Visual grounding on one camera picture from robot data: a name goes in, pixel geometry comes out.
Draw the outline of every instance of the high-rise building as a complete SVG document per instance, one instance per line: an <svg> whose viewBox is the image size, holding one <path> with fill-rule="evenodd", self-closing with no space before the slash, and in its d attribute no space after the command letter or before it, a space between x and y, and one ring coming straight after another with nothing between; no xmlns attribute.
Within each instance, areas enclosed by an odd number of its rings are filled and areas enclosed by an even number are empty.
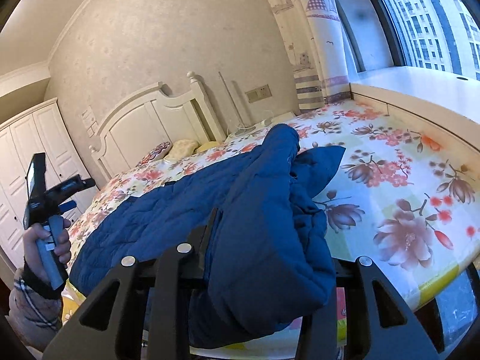
<svg viewBox="0 0 480 360"><path fill-rule="evenodd" d="M383 0L409 66L480 80L480 30L462 0Z"/></svg>

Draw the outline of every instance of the beige coat sleeve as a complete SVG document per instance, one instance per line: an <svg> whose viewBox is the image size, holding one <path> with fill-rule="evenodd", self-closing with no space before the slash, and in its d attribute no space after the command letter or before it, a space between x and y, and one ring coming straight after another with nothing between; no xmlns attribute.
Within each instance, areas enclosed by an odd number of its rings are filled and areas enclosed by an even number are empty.
<svg viewBox="0 0 480 360"><path fill-rule="evenodd" d="M61 299L44 299L25 284L23 269L15 273L7 320L26 346L43 352L62 327Z"/></svg>

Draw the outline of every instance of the window sill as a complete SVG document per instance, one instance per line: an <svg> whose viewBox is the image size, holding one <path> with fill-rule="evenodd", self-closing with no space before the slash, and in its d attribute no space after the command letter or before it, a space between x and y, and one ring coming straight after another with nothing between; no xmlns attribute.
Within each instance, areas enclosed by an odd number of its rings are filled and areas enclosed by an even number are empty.
<svg viewBox="0 0 480 360"><path fill-rule="evenodd" d="M367 96L411 112L480 151L480 81L441 70L389 67L358 74L350 84Z"/></svg>

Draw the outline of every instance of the white wooden headboard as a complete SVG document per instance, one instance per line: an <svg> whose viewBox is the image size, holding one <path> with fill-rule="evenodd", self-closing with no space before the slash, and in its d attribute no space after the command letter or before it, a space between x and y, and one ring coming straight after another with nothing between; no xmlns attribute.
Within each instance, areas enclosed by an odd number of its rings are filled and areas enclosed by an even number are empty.
<svg viewBox="0 0 480 360"><path fill-rule="evenodd" d="M202 83L189 72L191 90L178 97L162 92L162 83L125 97L103 119L95 134L101 148L90 146L93 159L110 180L133 167L158 144L193 139L223 142L222 130Z"/></svg>

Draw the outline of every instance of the headboard finial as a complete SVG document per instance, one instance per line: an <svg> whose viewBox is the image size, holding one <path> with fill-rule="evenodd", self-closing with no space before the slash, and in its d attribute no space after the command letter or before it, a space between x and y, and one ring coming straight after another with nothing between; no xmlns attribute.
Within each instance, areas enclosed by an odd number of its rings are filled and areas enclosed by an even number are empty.
<svg viewBox="0 0 480 360"><path fill-rule="evenodd" d="M197 75L195 74L194 71L189 71L187 73L187 78L190 79L191 84L196 83L198 81Z"/></svg>

